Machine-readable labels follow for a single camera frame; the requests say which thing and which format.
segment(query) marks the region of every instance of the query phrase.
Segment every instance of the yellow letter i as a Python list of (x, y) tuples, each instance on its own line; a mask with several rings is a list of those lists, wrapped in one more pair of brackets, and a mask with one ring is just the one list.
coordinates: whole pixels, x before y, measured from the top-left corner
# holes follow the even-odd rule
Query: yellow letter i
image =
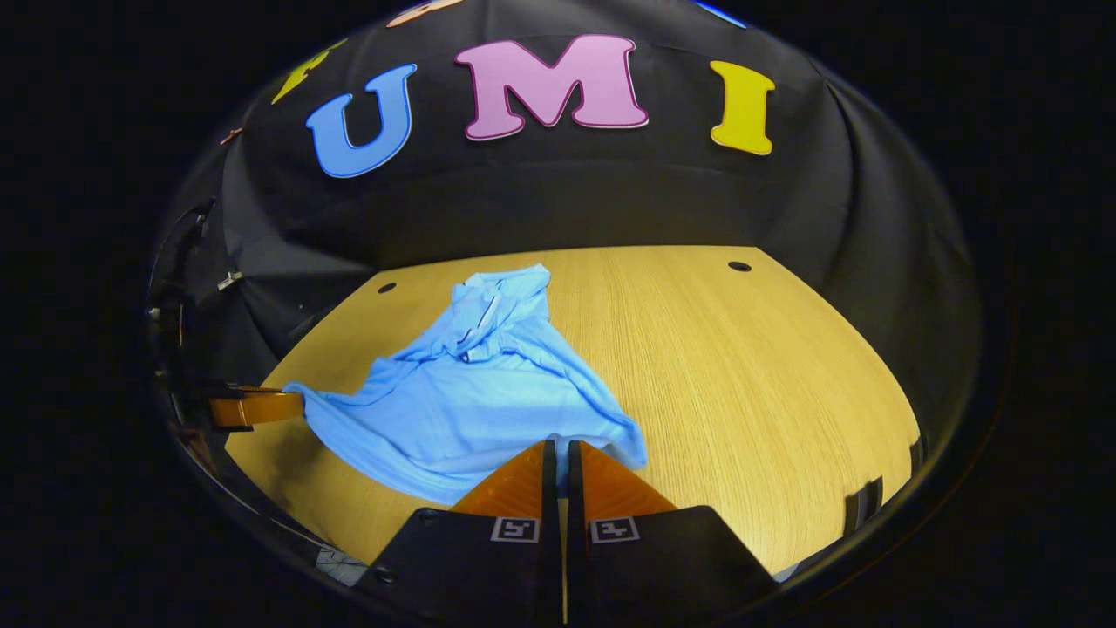
[(775, 83), (762, 74), (735, 64), (712, 61), (713, 71), (724, 79), (724, 117), (713, 127), (713, 141), (749, 153), (771, 153), (771, 139), (763, 132), (767, 93)]

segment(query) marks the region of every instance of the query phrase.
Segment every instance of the blue letter u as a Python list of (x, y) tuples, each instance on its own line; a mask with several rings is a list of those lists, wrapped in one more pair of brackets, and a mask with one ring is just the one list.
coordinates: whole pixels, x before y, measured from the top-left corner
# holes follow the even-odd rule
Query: blue letter u
[(373, 78), (364, 86), (379, 98), (379, 135), (363, 146), (354, 146), (345, 126), (345, 106), (352, 94), (341, 94), (321, 105), (306, 118), (314, 135), (314, 151), (326, 174), (348, 178), (385, 164), (400, 152), (411, 135), (411, 103), (407, 100), (407, 77), (417, 66), (407, 64)]

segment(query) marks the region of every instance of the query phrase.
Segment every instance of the blue t-shirt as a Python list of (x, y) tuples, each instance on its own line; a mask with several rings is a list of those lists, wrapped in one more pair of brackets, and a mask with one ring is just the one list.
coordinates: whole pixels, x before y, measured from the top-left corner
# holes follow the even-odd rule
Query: blue t-shirt
[(373, 364), (356, 395), (283, 390), (304, 395), (310, 429), (339, 458), (441, 504), (547, 438), (558, 442), (559, 487), (573, 439), (643, 467), (639, 427), (550, 325), (549, 282), (541, 263), (473, 274), (431, 329)]

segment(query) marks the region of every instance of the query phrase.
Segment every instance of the table surface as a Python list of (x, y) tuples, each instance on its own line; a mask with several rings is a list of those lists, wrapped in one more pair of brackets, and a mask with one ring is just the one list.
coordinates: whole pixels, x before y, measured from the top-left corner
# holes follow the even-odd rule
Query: table surface
[[(886, 501), (910, 479), (918, 427), (898, 384), (840, 313), (757, 248), (566, 249), (385, 270), (263, 386), (352, 395), (376, 358), (434, 323), (451, 286), (536, 262), (551, 272), (551, 323), (643, 429), (650, 462), (637, 475), (680, 508), (713, 506), (771, 572), (841, 535), (846, 495), (883, 476)], [(415, 509), (445, 508), (362, 475), (305, 421), (233, 434), (227, 450), (299, 523), (365, 563)]]

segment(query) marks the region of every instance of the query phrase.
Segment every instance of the letter m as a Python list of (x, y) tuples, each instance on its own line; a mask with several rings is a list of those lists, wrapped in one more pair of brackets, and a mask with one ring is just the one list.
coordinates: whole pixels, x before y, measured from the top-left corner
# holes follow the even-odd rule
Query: letter m
[(569, 42), (552, 67), (514, 41), (493, 41), (458, 54), (455, 60), (473, 74), (477, 119), (465, 127), (470, 139), (494, 139), (523, 128), (511, 113), (509, 91), (545, 126), (558, 124), (574, 88), (581, 86), (581, 106), (574, 122), (581, 126), (634, 128), (647, 124), (647, 112), (635, 102), (628, 52), (635, 42), (608, 35), (583, 35)]

